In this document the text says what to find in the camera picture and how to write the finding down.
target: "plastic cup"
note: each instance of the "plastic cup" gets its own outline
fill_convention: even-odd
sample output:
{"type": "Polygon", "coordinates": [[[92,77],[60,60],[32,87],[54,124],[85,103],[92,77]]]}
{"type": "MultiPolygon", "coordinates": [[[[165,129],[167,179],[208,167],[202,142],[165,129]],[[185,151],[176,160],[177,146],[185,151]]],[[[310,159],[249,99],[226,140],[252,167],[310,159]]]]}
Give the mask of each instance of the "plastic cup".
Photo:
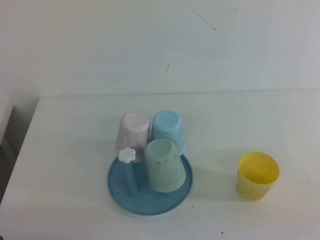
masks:
{"type": "Polygon", "coordinates": [[[244,199],[257,201],[275,184],[280,170],[277,162],[263,152],[248,152],[238,164],[237,191],[244,199]]]}
{"type": "Polygon", "coordinates": [[[152,121],[151,140],[170,139],[179,156],[186,151],[186,140],[182,119],[175,111],[158,112],[152,121]]]}
{"type": "Polygon", "coordinates": [[[150,142],[150,122],[142,113],[131,112],[121,119],[115,143],[115,154],[126,147],[135,150],[134,163],[145,158],[145,149],[150,142]]]}
{"type": "Polygon", "coordinates": [[[151,141],[145,149],[145,164],[150,186],[161,193],[180,188],[186,180],[186,170],[175,144],[166,138],[151,141]]]}

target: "green cup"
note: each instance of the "green cup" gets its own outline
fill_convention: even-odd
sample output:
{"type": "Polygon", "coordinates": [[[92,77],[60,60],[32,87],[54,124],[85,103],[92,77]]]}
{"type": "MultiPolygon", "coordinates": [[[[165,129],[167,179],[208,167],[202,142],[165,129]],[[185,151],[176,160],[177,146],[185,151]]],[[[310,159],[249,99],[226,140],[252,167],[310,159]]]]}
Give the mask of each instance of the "green cup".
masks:
{"type": "Polygon", "coordinates": [[[161,193],[177,190],[186,180],[186,170],[175,144],[166,138],[151,141],[144,153],[150,186],[161,193]]]}

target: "white flower-shaped knob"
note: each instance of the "white flower-shaped knob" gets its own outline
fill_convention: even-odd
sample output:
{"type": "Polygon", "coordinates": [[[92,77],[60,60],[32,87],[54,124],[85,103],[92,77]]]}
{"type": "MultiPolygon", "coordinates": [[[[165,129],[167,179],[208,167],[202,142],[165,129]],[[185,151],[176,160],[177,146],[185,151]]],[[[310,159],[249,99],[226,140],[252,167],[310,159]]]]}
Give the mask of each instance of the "white flower-shaped knob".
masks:
{"type": "Polygon", "coordinates": [[[130,163],[131,161],[136,159],[136,150],[131,149],[130,147],[126,147],[119,151],[119,160],[126,164],[130,163]]]}

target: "blue tray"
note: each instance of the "blue tray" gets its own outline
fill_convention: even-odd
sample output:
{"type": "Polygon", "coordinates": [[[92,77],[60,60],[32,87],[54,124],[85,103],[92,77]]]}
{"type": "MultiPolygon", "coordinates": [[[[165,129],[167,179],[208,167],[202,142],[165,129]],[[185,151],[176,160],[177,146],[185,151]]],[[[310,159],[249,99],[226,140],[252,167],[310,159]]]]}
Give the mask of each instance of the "blue tray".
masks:
{"type": "Polygon", "coordinates": [[[187,197],[193,183],[192,168],[188,159],[181,155],[186,172],[183,185],[169,193],[153,190],[149,185],[145,162],[135,163],[133,172],[139,187],[139,193],[129,196],[126,184],[125,164],[116,157],[113,161],[108,177],[108,188],[111,196],[125,210],[139,215],[157,215],[168,212],[178,206],[187,197]]]}

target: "wall scratch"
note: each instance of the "wall scratch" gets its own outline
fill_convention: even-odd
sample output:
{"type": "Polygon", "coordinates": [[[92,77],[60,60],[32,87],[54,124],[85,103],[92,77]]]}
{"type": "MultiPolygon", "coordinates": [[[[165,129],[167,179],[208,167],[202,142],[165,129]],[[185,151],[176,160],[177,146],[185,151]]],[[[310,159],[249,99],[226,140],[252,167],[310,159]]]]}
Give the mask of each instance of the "wall scratch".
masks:
{"type": "Polygon", "coordinates": [[[238,10],[238,7],[236,6],[236,7],[234,8],[234,11],[233,11],[232,26],[231,26],[231,30],[230,30],[230,32],[232,32],[232,29],[234,29],[235,16],[236,16],[236,12],[237,12],[237,10],[238,10]]]}
{"type": "Polygon", "coordinates": [[[207,20],[205,20],[200,14],[198,14],[195,10],[193,10],[184,0],[182,0],[183,4],[186,5],[194,14],[196,14],[199,18],[201,18],[207,25],[210,26],[214,30],[214,32],[217,32],[217,29],[215,29],[207,20]]]}

